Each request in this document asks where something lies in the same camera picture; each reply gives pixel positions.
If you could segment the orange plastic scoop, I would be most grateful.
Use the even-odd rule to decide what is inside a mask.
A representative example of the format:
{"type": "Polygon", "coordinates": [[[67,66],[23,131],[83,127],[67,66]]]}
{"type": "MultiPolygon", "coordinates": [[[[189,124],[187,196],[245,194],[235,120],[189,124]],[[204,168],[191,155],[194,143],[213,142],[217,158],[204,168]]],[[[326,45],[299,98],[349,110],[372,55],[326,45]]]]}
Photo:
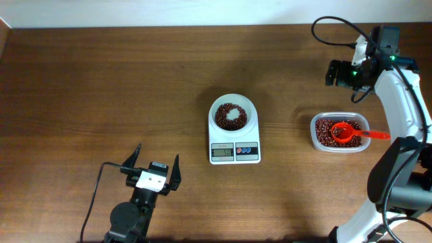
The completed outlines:
{"type": "Polygon", "coordinates": [[[385,132],[356,130],[346,122],[339,122],[333,125],[331,128],[331,136],[336,142],[343,144],[350,142],[354,136],[379,140],[389,140],[391,138],[391,136],[385,132]]]}

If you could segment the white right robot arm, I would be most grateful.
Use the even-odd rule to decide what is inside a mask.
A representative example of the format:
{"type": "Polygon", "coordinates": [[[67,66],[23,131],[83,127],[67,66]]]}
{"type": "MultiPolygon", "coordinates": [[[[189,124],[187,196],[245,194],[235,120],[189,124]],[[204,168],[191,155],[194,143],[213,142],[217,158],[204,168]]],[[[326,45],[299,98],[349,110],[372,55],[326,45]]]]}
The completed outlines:
{"type": "Polygon", "coordinates": [[[420,91],[419,68],[400,56],[400,30],[377,26],[360,33],[352,61],[333,60],[328,86],[376,94],[383,105],[391,145],[372,168],[368,198],[345,224],[334,227],[328,242],[378,242],[406,221],[421,223],[431,212],[431,117],[420,91]]]}

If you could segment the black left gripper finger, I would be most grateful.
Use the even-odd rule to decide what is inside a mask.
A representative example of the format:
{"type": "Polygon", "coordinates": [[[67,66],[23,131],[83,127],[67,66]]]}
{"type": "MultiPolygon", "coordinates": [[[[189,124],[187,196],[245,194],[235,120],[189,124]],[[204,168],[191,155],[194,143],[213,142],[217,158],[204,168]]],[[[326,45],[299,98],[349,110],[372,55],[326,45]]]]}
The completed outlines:
{"type": "Polygon", "coordinates": [[[178,189],[182,182],[182,176],[180,172],[180,157],[179,155],[176,155],[174,164],[171,171],[171,177],[169,180],[169,187],[171,189],[178,189]]]}
{"type": "Polygon", "coordinates": [[[122,163],[122,167],[134,169],[142,144],[140,143],[134,150],[134,152],[122,163]]]}

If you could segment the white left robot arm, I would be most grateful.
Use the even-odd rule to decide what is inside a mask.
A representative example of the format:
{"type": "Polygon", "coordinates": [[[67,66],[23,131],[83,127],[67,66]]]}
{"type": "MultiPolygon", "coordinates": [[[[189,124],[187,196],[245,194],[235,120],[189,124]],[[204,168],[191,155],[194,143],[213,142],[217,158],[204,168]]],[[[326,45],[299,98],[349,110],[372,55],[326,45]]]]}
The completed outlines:
{"type": "Polygon", "coordinates": [[[126,175],[126,186],[133,192],[130,200],[119,203],[111,211],[111,227],[104,242],[145,242],[158,196],[176,191],[182,181],[178,156],[172,167],[151,162],[145,169],[135,166],[140,149],[137,146],[120,166],[120,172],[126,175]]]}

